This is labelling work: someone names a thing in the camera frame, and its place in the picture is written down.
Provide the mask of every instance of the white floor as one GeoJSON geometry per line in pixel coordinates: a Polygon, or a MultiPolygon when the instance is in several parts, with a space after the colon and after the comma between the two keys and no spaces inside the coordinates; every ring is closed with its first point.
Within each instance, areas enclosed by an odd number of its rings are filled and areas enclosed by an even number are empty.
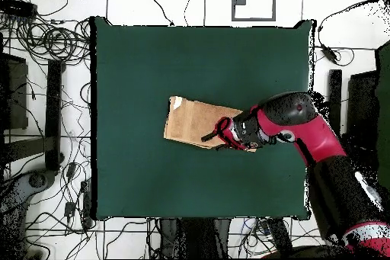
{"type": "MultiPolygon", "coordinates": [[[[55,11],[66,3],[66,0],[31,0],[38,5],[38,11],[41,14],[48,14],[55,11]]],[[[157,0],[165,10],[167,17],[174,22],[175,25],[184,26],[184,9],[188,0],[157,0]]],[[[231,25],[235,27],[246,26],[262,26],[275,25],[281,27],[292,27],[298,21],[303,19],[315,19],[319,23],[333,12],[346,8],[348,5],[362,0],[277,0],[277,20],[275,22],[232,22],[231,0],[206,0],[206,26],[231,25]]],[[[347,99],[347,83],[352,74],[366,72],[376,69],[374,60],[374,51],[370,48],[376,48],[382,45],[389,39],[388,35],[388,17],[381,9],[371,10],[372,5],[367,5],[361,8],[355,8],[347,13],[336,14],[324,22],[324,29],[321,32],[321,41],[330,47],[353,47],[353,48],[369,48],[368,50],[355,49],[355,58],[353,62],[345,67],[336,66],[327,59],[321,59],[315,66],[315,87],[316,91],[327,96],[327,78],[329,69],[343,70],[343,89],[342,100],[347,99]]],[[[186,19],[189,25],[203,25],[204,20],[204,0],[191,0],[187,7],[186,19]]],[[[69,0],[68,5],[61,11],[46,17],[56,20],[77,20],[81,21],[91,15],[107,16],[112,24],[119,25],[134,25],[134,24],[167,24],[160,8],[152,0],[69,0]]],[[[73,28],[75,22],[66,22],[64,27],[73,28]]],[[[29,68],[29,80],[40,85],[33,85],[36,94],[45,94],[46,78],[43,72],[47,71],[46,66],[42,69],[29,57],[28,53],[21,52],[15,48],[20,48],[21,45],[17,40],[11,40],[11,53],[15,56],[21,56],[27,59],[29,68]]],[[[348,63],[351,58],[349,50],[341,50],[342,63],[348,63]]],[[[318,59],[323,57],[320,50],[317,50],[318,59]]],[[[83,145],[85,153],[90,155],[89,144],[90,140],[90,117],[86,103],[80,98],[79,93],[81,87],[90,81],[90,73],[88,71],[88,61],[86,64],[80,63],[77,66],[68,66],[62,76],[63,90],[68,95],[62,98],[73,101],[78,107],[68,106],[63,109],[63,126],[62,126],[62,141],[61,149],[68,159],[76,156],[76,150],[80,142],[80,136],[85,136],[83,145]]],[[[45,97],[37,96],[33,101],[27,99],[27,107],[34,114],[40,127],[44,129],[45,124],[45,97]]],[[[342,103],[342,127],[344,131],[345,114],[347,111],[347,101],[342,103]]],[[[15,141],[26,139],[26,135],[39,136],[39,130],[35,125],[34,119],[29,115],[29,126],[26,130],[12,130],[6,132],[6,141],[15,141]]],[[[13,162],[11,164],[11,173],[16,173],[21,166],[29,159],[13,162]]],[[[84,162],[85,157],[78,153],[76,162],[84,162]]],[[[24,170],[34,169],[43,166],[44,159],[40,157],[29,162],[24,167],[24,170]]],[[[90,175],[89,166],[85,167],[86,173],[82,172],[73,185],[75,191],[71,191],[72,197],[76,198],[80,188],[83,176],[90,175]]],[[[27,212],[27,222],[33,222],[42,212],[52,213],[56,218],[63,217],[63,211],[66,200],[59,193],[60,182],[57,177],[54,185],[47,191],[36,195],[31,201],[31,205],[27,212]]],[[[245,218],[235,218],[232,221],[229,235],[229,245],[237,246],[240,244],[241,235],[250,231],[245,226],[245,218]]],[[[57,223],[52,217],[46,214],[30,226],[27,235],[31,236],[29,240],[46,246],[50,249],[49,259],[65,259],[67,256],[77,253],[76,247],[85,238],[85,235],[80,236],[71,234],[64,236],[65,228],[57,223]]],[[[247,220],[246,224],[251,226],[253,220],[247,220]]],[[[292,221],[286,218],[286,224],[291,230],[291,238],[294,246],[302,245],[317,245],[323,243],[316,229],[314,217],[308,221],[292,221]]],[[[73,229],[79,229],[79,219],[76,217],[73,223],[73,229]]],[[[145,253],[145,237],[146,224],[145,219],[124,219],[112,218],[107,222],[97,222],[96,227],[91,230],[88,240],[85,240],[81,247],[82,249],[77,254],[77,259],[102,259],[103,254],[108,259],[112,258],[141,258],[145,253]],[[108,248],[107,244],[115,240],[122,228],[128,222],[137,222],[144,224],[130,223],[126,226],[125,232],[120,238],[112,242],[108,248]]],[[[154,248],[158,247],[159,236],[157,233],[152,234],[152,243],[154,248]]],[[[261,252],[265,248],[255,246],[255,242],[248,240],[248,244],[252,245],[252,249],[256,252],[261,252]]],[[[238,257],[238,248],[230,248],[229,254],[233,258],[238,257]]],[[[241,257],[245,257],[245,251],[241,252],[241,257]]]]}

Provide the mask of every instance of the green table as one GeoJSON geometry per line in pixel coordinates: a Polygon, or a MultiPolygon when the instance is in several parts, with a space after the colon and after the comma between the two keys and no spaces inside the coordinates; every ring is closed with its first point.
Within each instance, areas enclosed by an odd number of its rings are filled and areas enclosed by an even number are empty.
{"type": "Polygon", "coordinates": [[[306,91],[311,21],[287,29],[94,24],[98,219],[307,218],[305,164],[293,145],[217,152],[163,132],[172,95],[245,110],[306,91]]]}

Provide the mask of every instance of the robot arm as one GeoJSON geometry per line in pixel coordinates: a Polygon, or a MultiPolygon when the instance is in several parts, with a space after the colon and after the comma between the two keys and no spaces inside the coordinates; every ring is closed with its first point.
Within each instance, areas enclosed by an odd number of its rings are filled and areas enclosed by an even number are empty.
{"type": "Polygon", "coordinates": [[[390,227],[338,138],[307,93],[290,92],[223,117],[203,141],[218,136],[234,149],[261,148],[277,140],[294,143],[307,166],[309,200],[321,236],[353,251],[363,246],[390,256],[390,227]]]}

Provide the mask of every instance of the green tabletop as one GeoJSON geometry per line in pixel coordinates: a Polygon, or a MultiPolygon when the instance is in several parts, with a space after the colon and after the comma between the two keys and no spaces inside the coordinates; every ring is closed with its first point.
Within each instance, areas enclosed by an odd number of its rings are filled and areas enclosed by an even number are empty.
{"type": "Polygon", "coordinates": [[[306,91],[311,21],[296,29],[95,25],[97,218],[307,217],[305,164],[292,144],[217,152],[163,133],[172,95],[245,110],[306,91]]]}

